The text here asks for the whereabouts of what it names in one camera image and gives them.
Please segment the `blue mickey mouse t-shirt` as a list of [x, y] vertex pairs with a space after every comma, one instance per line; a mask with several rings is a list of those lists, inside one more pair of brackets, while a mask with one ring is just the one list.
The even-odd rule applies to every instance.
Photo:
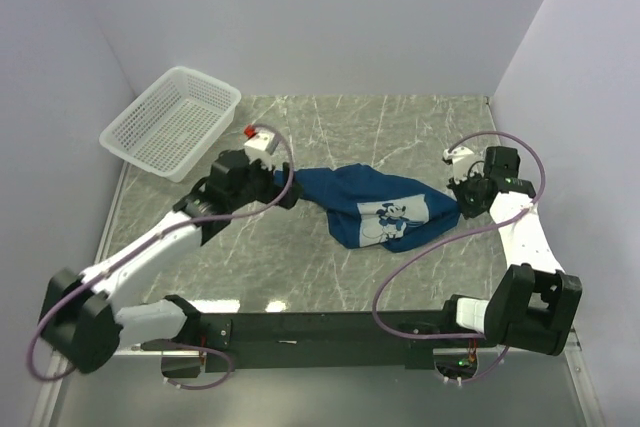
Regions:
[[304, 200], [324, 209], [329, 234], [348, 249], [409, 251], [453, 229], [460, 217], [448, 195], [365, 164], [299, 169], [294, 180]]

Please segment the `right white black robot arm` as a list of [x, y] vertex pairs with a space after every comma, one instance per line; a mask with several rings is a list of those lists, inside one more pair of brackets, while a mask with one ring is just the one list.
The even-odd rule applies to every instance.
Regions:
[[495, 344], [550, 356], [565, 347], [582, 295], [544, 234], [532, 182], [519, 177], [515, 148], [493, 146], [483, 156], [466, 147], [443, 153], [452, 167], [448, 188], [464, 218], [490, 215], [498, 229], [507, 270], [488, 300], [454, 296], [455, 311], [441, 318], [444, 342], [460, 346], [474, 331]]

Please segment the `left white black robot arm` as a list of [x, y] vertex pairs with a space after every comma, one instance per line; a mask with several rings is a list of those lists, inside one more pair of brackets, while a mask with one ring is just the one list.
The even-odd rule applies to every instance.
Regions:
[[169, 295], [133, 302], [159, 272], [205, 245], [241, 217], [241, 208], [292, 208], [301, 196], [293, 165], [280, 170], [243, 150], [225, 151], [152, 229], [101, 263], [74, 274], [63, 269], [48, 283], [38, 338], [83, 374], [101, 368], [120, 348], [162, 340], [179, 349], [206, 344], [201, 312]]

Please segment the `white plastic mesh basket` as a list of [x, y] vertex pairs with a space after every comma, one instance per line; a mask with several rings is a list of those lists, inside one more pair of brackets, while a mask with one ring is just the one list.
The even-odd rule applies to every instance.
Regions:
[[99, 143], [123, 161], [178, 183], [230, 126], [241, 98], [224, 81], [173, 67], [103, 130]]

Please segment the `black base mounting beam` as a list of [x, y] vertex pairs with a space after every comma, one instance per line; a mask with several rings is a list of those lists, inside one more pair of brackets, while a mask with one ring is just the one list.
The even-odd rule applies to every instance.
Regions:
[[409, 340], [389, 334], [361, 312], [206, 313], [189, 346], [228, 354], [234, 368], [403, 366], [432, 370], [434, 351], [469, 340]]

